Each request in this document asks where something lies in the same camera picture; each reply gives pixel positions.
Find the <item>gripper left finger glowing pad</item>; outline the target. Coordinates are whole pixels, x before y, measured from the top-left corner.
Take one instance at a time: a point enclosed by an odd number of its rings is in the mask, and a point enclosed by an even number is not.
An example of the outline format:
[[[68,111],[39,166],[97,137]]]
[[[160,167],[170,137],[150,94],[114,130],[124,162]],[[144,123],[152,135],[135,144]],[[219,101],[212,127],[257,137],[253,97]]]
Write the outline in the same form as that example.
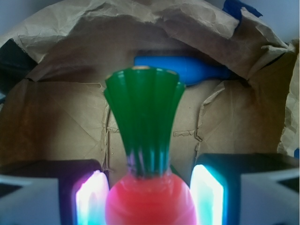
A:
[[[0,168],[2,225],[104,225],[109,192],[98,161],[19,161]]]

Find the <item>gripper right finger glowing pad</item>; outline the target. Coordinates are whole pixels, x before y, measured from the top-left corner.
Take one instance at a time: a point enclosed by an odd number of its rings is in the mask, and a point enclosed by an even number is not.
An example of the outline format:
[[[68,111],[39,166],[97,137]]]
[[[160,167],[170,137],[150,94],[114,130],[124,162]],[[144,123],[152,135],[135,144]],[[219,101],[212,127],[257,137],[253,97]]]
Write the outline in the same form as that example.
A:
[[[190,191],[200,225],[297,225],[300,161],[278,153],[204,153]]]

